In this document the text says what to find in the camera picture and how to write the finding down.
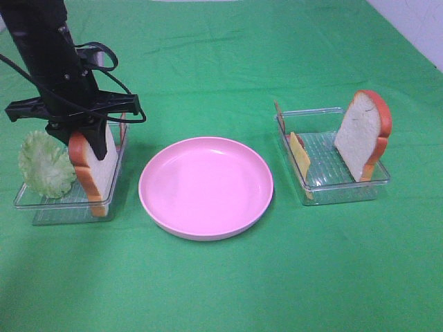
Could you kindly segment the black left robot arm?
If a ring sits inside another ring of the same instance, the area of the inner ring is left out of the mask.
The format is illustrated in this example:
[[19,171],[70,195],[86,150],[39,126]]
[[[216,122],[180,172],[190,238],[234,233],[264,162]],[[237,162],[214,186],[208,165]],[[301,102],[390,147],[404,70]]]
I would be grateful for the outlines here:
[[34,84],[39,96],[11,102],[6,113],[47,120],[46,131],[63,143],[80,132],[98,160],[107,154],[106,126],[115,113],[143,115],[138,96],[101,91],[94,71],[109,75],[118,65],[115,53],[100,42],[75,44],[63,1],[2,1],[1,17],[27,69],[1,57]]

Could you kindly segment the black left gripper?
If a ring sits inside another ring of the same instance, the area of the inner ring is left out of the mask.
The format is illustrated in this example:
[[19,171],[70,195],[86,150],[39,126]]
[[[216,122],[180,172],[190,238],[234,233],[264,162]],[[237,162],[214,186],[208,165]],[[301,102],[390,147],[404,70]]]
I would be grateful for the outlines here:
[[63,78],[55,85],[28,74],[24,78],[39,91],[39,96],[11,102],[6,107],[10,121],[22,118],[39,118],[49,121],[45,130],[48,135],[69,144],[71,134],[77,130],[75,122],[82,124],[78,131],[87,139],[96,158],[107,155],[107,121],[136,124],[140,122],[140,102],[123,83],[109,76],[123,93],[100,90],[92,74],[79,81]]

